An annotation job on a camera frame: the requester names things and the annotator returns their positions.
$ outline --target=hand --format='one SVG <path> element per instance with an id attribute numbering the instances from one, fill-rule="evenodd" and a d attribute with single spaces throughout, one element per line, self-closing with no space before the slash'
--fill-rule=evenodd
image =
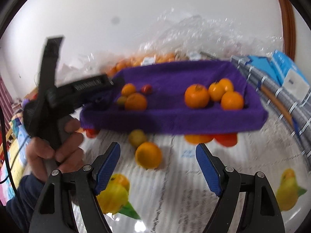
<path id="1" fill-rule="evenodd" d="M 79 128 L 80 121 L 77 119 L 70 120 L 66 124 L 65 131 L 73 132 L 73 134 L 56 152 L 44 140 L 38 137 L 32 138 L 26 148 L 26 157 L 32 173 L 37 179 L 46 182 L 48 178 L 44 159 L 55 158 L 56 161 L 62 162 L 58 167 L 62 173 L 77 171 L 84 165 L 84 151 L 79 148 L 83 142 L 83 134 L 74 132 Z"/>

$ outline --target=cherry tomato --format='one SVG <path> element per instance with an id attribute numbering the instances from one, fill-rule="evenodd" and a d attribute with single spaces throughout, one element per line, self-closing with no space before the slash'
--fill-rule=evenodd
<path id="1" fill-rule="evenodd" d="M 218 143 L 226 147 L 232 147 L 238 143 L 238 135 L 236 133 L 218 134 L 214 135 L 214 138 Z"/>
<path id="2" fill-rule="evenodd" d="M 151 85 L 145 85 L 140 90 L 144 95 L 150 95 L 152 93 L 152 86 Z"/>
<path id="3" fill-rule="evenodd" d="M 97 137 L 99 130 L 95 130 L 95 129 L 85 129 L 86 131 L 86 136 L 88 138 L 95 138 Z"/>

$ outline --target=clear plastic wrap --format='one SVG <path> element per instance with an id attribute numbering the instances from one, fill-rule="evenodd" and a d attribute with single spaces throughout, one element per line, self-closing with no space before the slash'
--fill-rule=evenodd
<path id="1" fill-rule="evenodd" d="M 133 46 L 137 46 L 137 51 L 126 57 L 109 52 L 81 55 L 61 67 L 57 84 L 100 73 L 113 76 L 124 68 L 153 63 L 213 57 L 229 59 L 232 55 L 270 57 L 274 50 L 283 49 L 283 38 L 249 37 L 238 30 L 234 20 L 204 19 L 193 12 L 172 8 L 136 36 Z"/>

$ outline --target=black cable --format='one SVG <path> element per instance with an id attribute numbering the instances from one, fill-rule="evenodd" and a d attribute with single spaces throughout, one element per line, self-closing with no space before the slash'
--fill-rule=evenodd
<path id="1" fill-rule="evenodd" d="M 13 159 L 12 165 L 10 166 L 11 169 L 13 168 L 13 165 L 14 165 L 14 163 L 15 163 L 15 160 L 17 159 L 18 154 L 21 152 L 21 149 L 23 148 L 23 146 L 25 145 L 25 143 L 26 143 L 26 141 L 27 141 L 27 139 L 28 139 L 29 137 L 30 137 L 30 136 L 28 135 L 28 136 L 24 139 L 23 143 L 21 144 L 20 148 L 18 149 L 18 152 L 16 153 L 16 155 L 15 155 L 15 157 L 14 157 L 14 159 Z M 1 180 L 1 181 L 0 181 L 0 185 L 3 184 L 4 182 L 6 182 L 7 179 L 8 179 L 8 177 L 9 177 L 9 174 L 5 177 L 4 180 Z"/>
<path id="2" fill-rule="evenodd" d="M 10 179 L 10 182 L 11 182 L 11 185 L 12 185 L 12 188 L 13 188 L 13 191 L 15 193 L 16 198 L 18 199 L 20 204 L 23 204 L 21 202 L 21 198 L 20 198 L 20 196 L 19 196 L 19 194 L 18 194 L 18 192 L 16 190 L 16 186 L 14 184 L 12 173 L 11 173 L 9 158 L 8 158 L 8 155 L 7 155 L 7 139 L 6 139 L 6 136 L 5 136 L 5 120 L 4 120 L 4 114 L 3 114 L 1 106 L 0 106 L 0 124 L 1 124 L 1 132 L 2 132 L 2 144 L 3 144 L 4 161 L 5 161 L 5 165 L 7 167 L 7 174 L 9 176 L 9 179 Z"/>

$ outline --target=lemon print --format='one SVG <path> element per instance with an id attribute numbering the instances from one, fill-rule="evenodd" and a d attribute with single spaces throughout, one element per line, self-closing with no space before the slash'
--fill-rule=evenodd
<path id="1" fill-rule="evenodd" d="M 122 185 L 110 183 L 97 196 L 97 201 L 104 214 L 112 213 L 114 215 L 127 204 L 128 192 Z"/>

